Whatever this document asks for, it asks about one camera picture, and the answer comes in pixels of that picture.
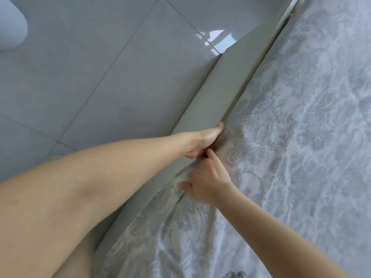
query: human hand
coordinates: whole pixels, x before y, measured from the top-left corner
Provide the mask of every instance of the human hand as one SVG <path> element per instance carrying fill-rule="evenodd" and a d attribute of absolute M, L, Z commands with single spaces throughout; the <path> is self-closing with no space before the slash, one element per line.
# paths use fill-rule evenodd
<path fill-rule="evenodd" d="M 219 122 L 216 128 L 190 133 L 192 135 L 193 145 L 192 148 L 184 153 L 184 156 L 191 159 L 203 157 L 207 148 L 212 145 L 222 131 L 223 123 Z"/>
<path fill-rule="evenodd" d="M 214 151 L 207 149 L 206 153 L 208 158 L 203 158 L 190 174 L 191 183 L 179 182 L 178 186 L 196 200 L 215 206 L 223 191 L 234 184 Z"/>

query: person's right hand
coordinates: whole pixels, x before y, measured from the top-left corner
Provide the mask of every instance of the person's right hand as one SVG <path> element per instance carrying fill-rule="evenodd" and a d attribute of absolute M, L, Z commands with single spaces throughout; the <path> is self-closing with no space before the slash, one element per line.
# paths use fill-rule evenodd
<path fill-rule="evenodd" d="M 179 182 L 178 186 L 196 200 L 215 206 L 223 190 L 234 184 L 214 151 L 208 149 L 206 153 L 208 158 L 203 158 L 190 174 L 191 183 Z"/>

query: tile floor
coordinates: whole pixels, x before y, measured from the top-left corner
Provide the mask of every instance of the tile floor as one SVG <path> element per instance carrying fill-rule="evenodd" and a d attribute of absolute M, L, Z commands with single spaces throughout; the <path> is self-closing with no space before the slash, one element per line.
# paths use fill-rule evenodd
<path fill-rule="evenodd" d="M 0 181 L 48 155 L 167 135 L 218 57 L 282 0 L 12 0 L 0 53 Z"/>

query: paisley pattern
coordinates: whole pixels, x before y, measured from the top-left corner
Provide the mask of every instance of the paisley pattern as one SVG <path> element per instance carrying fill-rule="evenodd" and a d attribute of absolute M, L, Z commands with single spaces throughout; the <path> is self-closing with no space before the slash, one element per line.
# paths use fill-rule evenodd
<path fill-rule="evenodd" d="M 235 185 L 353 277 L 371 273 L 371 0 L 308 0 L 218 139 Z M 98 277 L 270 277 L 219 211 L 161 189 Z"/>

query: white pole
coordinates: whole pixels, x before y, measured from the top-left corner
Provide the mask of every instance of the white pole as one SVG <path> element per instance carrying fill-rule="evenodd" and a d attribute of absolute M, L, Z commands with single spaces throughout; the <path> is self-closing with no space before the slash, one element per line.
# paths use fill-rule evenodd
<path fill-rule="evenodd" d="M 0 51 L 20 45 L 27 32 L 25 16 L 10 0 L 0 0 Z"/>

